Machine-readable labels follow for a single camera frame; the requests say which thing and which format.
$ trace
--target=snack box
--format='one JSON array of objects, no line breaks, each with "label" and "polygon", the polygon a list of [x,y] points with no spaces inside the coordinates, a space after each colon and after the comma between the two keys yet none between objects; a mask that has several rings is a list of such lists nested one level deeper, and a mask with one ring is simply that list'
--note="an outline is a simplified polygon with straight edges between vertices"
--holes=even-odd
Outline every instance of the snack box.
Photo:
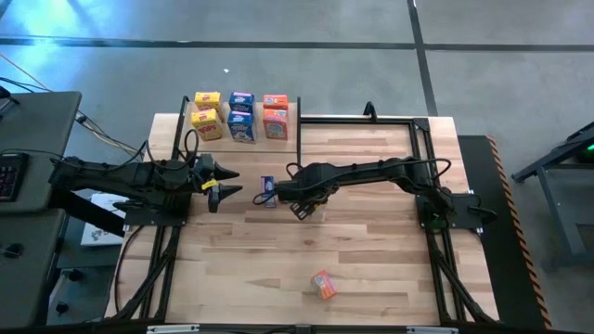
[{"label": "snack box", "polygon": [[232,92],[229,98],[231,111],[253,112],[255,97],[250,93]]},{"label": "snack box", "polygon": [[312,277],[312,285],[316,288],[319,297],[324,301],[336,294],[336,289],[334,289],[326,270],[322,270]]},{"label": "snack box", "polygon": [[272,175],[261,176],[262,181],[262,192],[264,199],[270,197],[269,200],[264,202],[265,208],[276,208],[277,202],[275,201],[274,190],[275,190],[275,177]]},{"label": "snack box", "polygon": [[287,118],[286,110],[264,109],[262,122],[264,123],[266,138],[289,139]]},{"label": "snack box", "polygon": [[196,92],[194,104],[196,104],[196,108],[198,108],[198,110],[215,109],[216,114],[219,115],[221,122],[225,121],[225,115],[221,109],[220,92]]},{"label": "snack box", "polygon": [[192,112],[192,125],[198,130],[202,140],[214,140],[223,136],[223,129],[217,121],[215,109]]},{"label": "snack box", "polygon": [[256,124],[251,112],[231,111],[227,120],[233,140],[241,143],[256,142]]},{"label": "snack box", "polygon": [[289,97],[286,95],[264,95],[264,109],[289,110]]}]

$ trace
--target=blue box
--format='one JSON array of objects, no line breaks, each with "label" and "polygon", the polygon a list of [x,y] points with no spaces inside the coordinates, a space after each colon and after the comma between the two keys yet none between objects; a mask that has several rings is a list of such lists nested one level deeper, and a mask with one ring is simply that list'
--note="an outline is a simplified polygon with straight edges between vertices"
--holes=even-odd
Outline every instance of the blue box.
[{"label": "blue box", "polygon": [[261,176],[262,192],[264,193],[263,199],[270,198],[264,202],[265,208],[276,208],[277,202],[275,201],[274,190],[275,190],[275,177],[272,175]]},{"label": "blue box", "polygon": [[256,124],[253,113],[231,111],[227,124],[233,140],[241,143],[256,142]]},{"label": "blue box", "polygon": [[253,112],[255,97],[250,93],[231,92],[229,107],[231,111]]}]

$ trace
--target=gray floor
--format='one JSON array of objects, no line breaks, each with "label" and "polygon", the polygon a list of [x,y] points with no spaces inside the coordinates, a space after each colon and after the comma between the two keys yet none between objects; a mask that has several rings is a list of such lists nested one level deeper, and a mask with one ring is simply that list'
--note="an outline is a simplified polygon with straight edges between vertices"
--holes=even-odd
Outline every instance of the gray floor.
[{"label": "gray floor", "polygon": [[[417,0],[425,43],[594,44],[588,0]],[[4,36],[46,35],[177,41],[413,43],[406,0],[12,1]],[[155,112],[182,95],[216,89],[288,93],[303,112],[427,115],[415,51],[101,48],[0,45],[0,52],[55,90],[83,92],[81,109],[138,146]],[[512,173],[592,121],[594,54],[427,52],[437,111],[464,135],[492,135]],[[2,76],[28,78],[0,59]],[[68,153],[125,155],[76,126]],[[535,263],[559,256],[536,179],[512,186]],[[553,326],[594,331],[594,266],[537,268]]]}]

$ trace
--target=wooden table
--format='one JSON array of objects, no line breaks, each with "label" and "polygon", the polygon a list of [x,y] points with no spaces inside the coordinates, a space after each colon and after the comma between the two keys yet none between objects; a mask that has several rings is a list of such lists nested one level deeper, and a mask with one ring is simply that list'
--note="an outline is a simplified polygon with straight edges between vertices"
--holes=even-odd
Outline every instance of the wooden table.
[{"label": "wooden table", "polygon": [[[200,142],[225,168],[241,176],[223,182],[243,190],[208,213],[206,198],[192,199],[175,263],[167,322],[315,325],[436,325],[439,323],[426,238],[412,195],[391,183],[351,186],[329,199],[325,210],[298,221],[286,206],[252,205],[260,176],[289,179],[285,165],[296,161],[296,112],[287,142],[263,139],[240,144],[226,138]],[[452,168],[441,177],[454,192],[468,190],[452,118],[430,118],[435,156]],[[168,159],[176,114],[156,114],[150,146]],[[408,130],[398,125],[302,125],[303,165],[369,162],[411,154]],[[147,274],[155,228],[146,227],[123,261],[124,304]],[[479,238],[452,230],[458,274],[488,315],[497,318]],[[310,278],[325,269],[338,295],[321,301]],[[451,289],[444,277],[449,313]],[[157,282],[153,310],[159,299]],[[112,315],[113,300],[106,315]]]}]

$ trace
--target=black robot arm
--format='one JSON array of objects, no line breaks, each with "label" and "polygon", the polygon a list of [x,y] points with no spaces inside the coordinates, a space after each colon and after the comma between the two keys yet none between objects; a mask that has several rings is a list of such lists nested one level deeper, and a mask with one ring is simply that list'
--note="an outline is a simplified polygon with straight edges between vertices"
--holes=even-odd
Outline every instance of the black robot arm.
[{"label": "black robot arm", "polygon": [[183,209],[180,196],[189,193],[208,195],[210,212],[218,204],[242,189],[242,186],[223,186],[217,181],[239,176],[222,168],[210,154],[202,154],[191,161],[131,162],[111,165],[82,161],[78,158],[53,159],[54,172],[49,183],[61,190],[94,189],[130,199],[119,206],[148,207],[174,212]]},{"label": "black robot arm", "polygon": [[295,215],[303,220],[312,214],[316,207],[328,202],[330,195],[341,186],[353,186],[389,181],[396,183],[404,191],[428,199],[436,212],[450,212],[453,208],[446,188],[435,186],[429,168],[436,161],[391,158],[347,166],[334,166],[330,163],[311,163],[300,167],[289,181],[275,184],[278,200],[289,203]]}]

